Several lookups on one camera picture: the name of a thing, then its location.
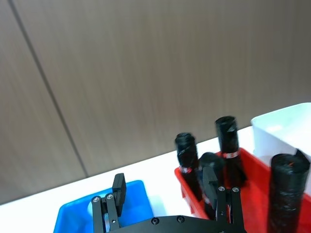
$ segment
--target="black cylinder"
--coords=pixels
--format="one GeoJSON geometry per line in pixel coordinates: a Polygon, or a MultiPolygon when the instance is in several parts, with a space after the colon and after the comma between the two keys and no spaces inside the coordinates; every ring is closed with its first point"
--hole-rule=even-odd
{"type": "Polygon", "coordinates": [[[233,116],[224,116],[215,123],[222,157],[226,163],[226,178],[231,187],[242,187],[247,177],[239,151],[236,119],[233,116]]]}
{"type": "Polygon", "coordinates": [[[195,138],[190,133],[179,133],[176,136],[175,144],[182,176],[195,197],[202,200],[202,191],[196,176],[199,161],[195,138]]]}
{"type": "Polygon", "coordinates": [[[295,233],[310,162],[296,155],[277,154],[271,160],[268,233],[295,233]]]}

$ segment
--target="black tape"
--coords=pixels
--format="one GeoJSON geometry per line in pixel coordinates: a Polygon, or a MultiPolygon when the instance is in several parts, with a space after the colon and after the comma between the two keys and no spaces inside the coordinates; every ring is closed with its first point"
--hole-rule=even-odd
{"type": "Polygon", "coordinates": [[[202,200],[202,191],[197,179],[199,166],[195,138],[190,133],[180,133],[176,136],[177,158],[184,180],[198,200],[202,200]]]}
{"type": "Polygon", "coordinates": [[[236,119],[233,116],[224,116],[216,120],[215,124],[220,149],[225,157],[225,170],[229,185],[242,187],[247,177],[240,158],[236,119]]]}
{"type": "Polygon", "coordinates": [[[234,153],[239,150],[238,127],[234,116],[224,116],[215,121],[220,150],[234,153]]]}
{"type": "Polygon", "coordinates": [[[277,154],[272,158],[269,233],[296,232],[309,169],[309,160],[299,150],[295,155],[277,154]]]}

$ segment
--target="white bin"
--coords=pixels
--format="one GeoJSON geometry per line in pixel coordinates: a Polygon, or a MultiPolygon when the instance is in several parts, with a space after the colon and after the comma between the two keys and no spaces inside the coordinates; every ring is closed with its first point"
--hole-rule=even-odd
{"type": "MultiPolygon", "coordinates": [[[[251,121],[256,157],[270,165],[279,153],[295,153],[295,148],[311,160],[311,103],[301,103],[257,116],[251,121]]],[[[306,192],[311,195],[311,179],[306,192]]]]}

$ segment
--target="screw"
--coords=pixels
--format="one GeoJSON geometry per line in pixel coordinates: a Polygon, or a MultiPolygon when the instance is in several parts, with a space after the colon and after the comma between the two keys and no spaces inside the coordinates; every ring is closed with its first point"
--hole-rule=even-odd
{"type": "Polygon", "coordinates": [[[233,188],[232,188],[232,191],[235,192],[235,193],[237,193],[237,192],[239,192],[239,188],[233,187],[233,188]]]}
{"type": "Polygon", "coordinates": [[[158,224],[159,222],[160,222],[160,220],[157,217],[153,217],[151,219],[151,223],[154,224],[154,225],[158,224]]]}
{"type": "Polygon", "coordinates": [[[94,197],[94,198],[93,198],[93,202],[98,202],[99,200],[100,200],[99,197],[94,197]]]}
{"type": "Polygon", "coordinates": [[[107,198],[107,199],[112,199],[112,198],[113,198],[113,195],[112,195],[112,194],[109,194],[109,195],[107,195],[106,198],[107,198]]]}
{"type": "Polygon", "coordinates": [[[185,217],[183,217],[181,215],[177,216],[177,222],[183,223],[184,221],[185,221],[185,217]]]}

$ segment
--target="blue bin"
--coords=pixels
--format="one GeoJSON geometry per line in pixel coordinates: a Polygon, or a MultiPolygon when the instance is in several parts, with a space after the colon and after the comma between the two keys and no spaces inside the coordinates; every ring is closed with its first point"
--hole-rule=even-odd
{"type": "MultiPolygon", "coordinates": [[[[91,199],[94,196],[104,197],[111,193],[112,189],[106,189],[98,193],[85,196],[64,204],[58,212],[54,233],[93,233],[93,218],[91,199]]],[[[142,181],[126,183],[126,196],[119,217],[121,227],[129,226],[154,215],[142,181]]]]}

